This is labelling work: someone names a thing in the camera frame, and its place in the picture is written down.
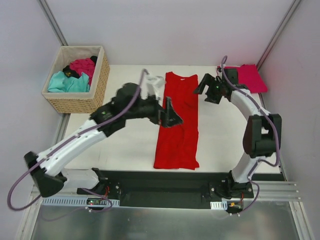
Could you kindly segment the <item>red t shirt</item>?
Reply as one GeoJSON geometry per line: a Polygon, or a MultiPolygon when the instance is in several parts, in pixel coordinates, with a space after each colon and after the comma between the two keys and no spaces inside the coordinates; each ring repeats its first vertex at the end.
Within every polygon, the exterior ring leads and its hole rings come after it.
{"type": "Polygon", "coordinates": [[[173,108],[183,123],[170,128],[160,127],[157,138],[155,169],[188,169],[200,167],[196,154],[199,139],[199,97],[194,93],[198,76],[165,74],[164,96],[170,97],[173,108]]]}

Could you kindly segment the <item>magenta t shirt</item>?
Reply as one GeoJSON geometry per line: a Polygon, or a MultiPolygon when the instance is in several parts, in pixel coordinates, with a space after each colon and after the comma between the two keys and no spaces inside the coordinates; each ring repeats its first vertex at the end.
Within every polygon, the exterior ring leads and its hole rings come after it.
{"type": "Polygon", "coordinates": [[[224,69],[236,69],[238,83],[246,85],[251,93],[260,94],[268,92],[268,87],[261,78],[256,65],[243,64],[241,66],[226,66],[224,69]]]}
{"type": "Polygon", "coordinates": [[[88,76],[89,81],[92,81],[96,63],[98,57],[93,55],[88,58],[77,59],[69,64],[71,70],[76,71],[76,73],[81,76],[82,73],[85,73],[88,76]]]}

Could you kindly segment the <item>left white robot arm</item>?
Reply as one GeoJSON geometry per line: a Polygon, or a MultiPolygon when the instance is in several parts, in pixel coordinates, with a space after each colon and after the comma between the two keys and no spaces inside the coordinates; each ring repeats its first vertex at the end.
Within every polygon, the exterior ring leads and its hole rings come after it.
{"type": "Polygon", "coordinates": [[[30,175],[43,198],[51,197],[62,189],[90,190],[99,195],[105,191],[105,178],[98,168],[87,170],[66,169],[65,166],[89,147],[110,137],[126,126],[131,119],[148,118],[153,124],[171,128],[183,123],[170,97],[161,106],[154,94],[141,98],[141,88],[126,83],[119,88],[110,102],[94,111],[88,120],[68,138],[41,152],[28,152],[24,160],[30,175]]]}

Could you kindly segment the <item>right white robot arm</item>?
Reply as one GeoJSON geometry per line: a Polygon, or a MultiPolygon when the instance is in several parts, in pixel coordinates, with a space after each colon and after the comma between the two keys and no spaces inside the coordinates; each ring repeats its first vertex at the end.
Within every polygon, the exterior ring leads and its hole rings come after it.
{"type": "Polygon", "coordinates": [[[282,117],[257,103],[249,88],[239,83],[235,68],[223,69],[221,73],[216,77],[206,73],[194,93],[205,94],[205,101],[213,104],[226,98],[247,121],[242,139],[244,153],[225,181],[215,188],[218,196],[230,199],[249,190],[252,175],[261,163],[279,166],[282,117]]]}

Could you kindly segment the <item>magenta t shirt in basket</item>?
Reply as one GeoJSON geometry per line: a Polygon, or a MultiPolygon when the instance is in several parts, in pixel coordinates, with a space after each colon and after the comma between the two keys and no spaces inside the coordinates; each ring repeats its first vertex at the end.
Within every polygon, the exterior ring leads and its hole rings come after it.
{"type": "Polygon", "coordinates": [[[77,59],[69,64],[71,70],[76,71],[76,73],[81,76],[82,73],[85,73],[88,76],[89,81],[92,81],[96,63],[98,57],[93,55],[88,58],[77,59]]]}

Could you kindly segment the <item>woven wicker basket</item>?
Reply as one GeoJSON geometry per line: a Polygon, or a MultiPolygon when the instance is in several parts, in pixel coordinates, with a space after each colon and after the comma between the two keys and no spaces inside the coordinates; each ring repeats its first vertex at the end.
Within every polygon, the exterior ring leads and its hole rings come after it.
{"type": "Polygon", "coordinates": [[[103,105],[109,73],[110,66],[103,46],[61,46],[41,93],[59,113],[91,114],[103,105]],[[48,92],[48,86],[53,74],[61,71],[69,63],[77,59],[91,56],[97,56],[97,61],[88,92],[48,92]]]}

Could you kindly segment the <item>black t shirt in basket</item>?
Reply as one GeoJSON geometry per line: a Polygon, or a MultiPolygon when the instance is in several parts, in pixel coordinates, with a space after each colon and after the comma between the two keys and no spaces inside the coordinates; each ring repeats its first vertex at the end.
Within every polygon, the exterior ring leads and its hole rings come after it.
{"type": "Polygon", "coordinates": [[[76,73],[76,71],[70,69],[70,64],[67,65],[67,66],[62,70],[62,72],[63,72],[67,77],[80,78],[80,76],[81,76],[81,75],[78,75],[78,74],[76,73]]]}

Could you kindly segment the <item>teal t shirt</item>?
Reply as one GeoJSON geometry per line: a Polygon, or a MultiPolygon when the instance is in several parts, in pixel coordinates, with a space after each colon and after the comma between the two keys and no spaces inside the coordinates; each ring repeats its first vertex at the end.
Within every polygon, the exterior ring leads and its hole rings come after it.
{"type": "Polygon", "coordinates": [[[89,76],[67,77],[62,71],[54,73],[47,87],[49,93],[87,93],[90,91],[89,76]]]}

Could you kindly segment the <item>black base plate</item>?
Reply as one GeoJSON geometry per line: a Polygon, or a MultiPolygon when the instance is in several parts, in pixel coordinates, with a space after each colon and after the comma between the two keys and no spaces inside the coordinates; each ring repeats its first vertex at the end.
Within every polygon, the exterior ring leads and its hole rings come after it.
{"type": "Polygon", "coordinates": [[[122,207],[209,209],[222,199],[253,199],[253,187],[234,183],[229,173],[98,170],[89,190],[122,207]]]}

